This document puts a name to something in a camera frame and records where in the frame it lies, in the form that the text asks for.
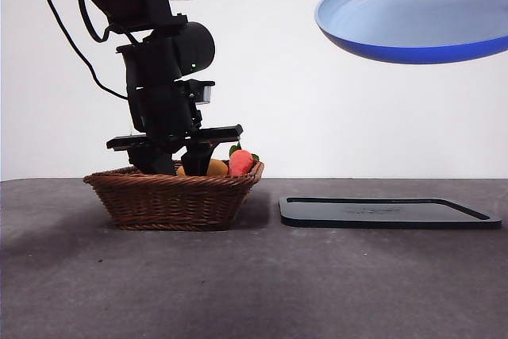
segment black cable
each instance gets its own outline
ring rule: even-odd
[[[121,95],[121,94],[117,93],[116,91],[112,91],[111,89],[108,89],[107,87],[105,87],[104,85],[102,85],[100,83],[100,81],[97,78],[97,75],[95,74],[94,67],[92,67],[92,64],[90,63],[90,61],[87,60],[87,58],[79,51],[79,49],[76,46],[76,44],[74,44],[74,41],[72,40],[71,35],[69,34],[69,32],[66,30],[64,24],[62,23],[62,20],[60,19],[60,16],[59,16],[58,12],[56,12],[56,8],[53,5],[52,0],[47,0],[47,1],[48,1],[48,4],[49,4],[49,8],[51,8],[51,11],[53,12],[53,15],[55,16],[55,19],[56,19],[56,22],[58,23],[58,26],[60,27],[60,29],[62,29],[63,34],[67,38],[67,41],[69,42],[69,44],[72,46],[72,49],[74,49],[74,52],[76,52],[76,54],[79,56],[79,58],[81,60],[83,60],[83,62],[88,66],[88,69],[90,69],[90,73],[92,74],[92,77],[94,78],[94,81],[95,81],[95,83],[97,83],[98,87],[100,87],[104,91],[107,91],[108,93],[111,93],[112,95],[115,95],[115,96],[117,96],[119,98],[128,99],[124,95]]]
[[[83,18],[83,22],[85,23],[85,26],[87,27],[88,33],[98,43],[103,43],[104,41],[107,41],[110,37],[110,32],[112,29],[116,29],[121,31],[124,35],[127,36],[129,41],[133,44],[139,44],[139,41],[134,38],[134,36],[127,32],[121,25],[116,23],[111,23],[107,26],[107,28],[104,30],[104,34],[102,37],[100,37],[97,32],[95,32],[94,26],[92,25],[92,22],[90,21],[90,17],[88,16],[87,11],[87,4],[85,3],[85,0],[78,0],[79,5],[79,11],[81,11],[81,17]]]

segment white wall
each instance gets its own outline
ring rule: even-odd
[[[201,107],[206,127],[241,123],[267,177],[508,176],[506,54],[434,66],[361,59],[322,36],[318,1],[172,2],[216,42],[195,76],[217,82]],[[125,39],[94,43],[76,0],[54,2],[104,84],[124,92],[114,49]],[[129,126],[126,103],[92,83],[45,0],[2,0],[3,179],[125,166],[105,142]]]

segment green leaf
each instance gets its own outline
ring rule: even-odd
[[[229,149],[229,157],[231,157],[231,155],[232,155],[232,154],[233,154],[236,150],[241,150],[240,142],[238,142],[238,144],[234,144],[233,146],[231,146],[231,148]]]

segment mango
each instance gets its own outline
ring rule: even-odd
[[[183,166],[180,166],[178,170],[176,170],[176,175],[185,176]],[[228,175],[228,166],[222,160],[210,159],[210,164],[208,165],[208,171],[206,172],[206,176],[216,176],[216,175]]]

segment basket rim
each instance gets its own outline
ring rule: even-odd
[[[175,164],[180,164],[180,160],[173,160]],[[150,184],[194,184],[194,185],[221,185],[237,184],[237,183],[252,183],[256,184],[261,179],[263,173],[264,163],[261,161],[255,161],[251,170],[244,175],[212,175],[212,176],[175,176],[165,174],[143,174],[140,173],[134,166],[117,168],[109,171],[95,172],[91,175],[83,178],[84,183],[96,184],[96,183],[109,183],[110,181],[126,181],[128,183],[136,183],[138,185],[150,185]]]

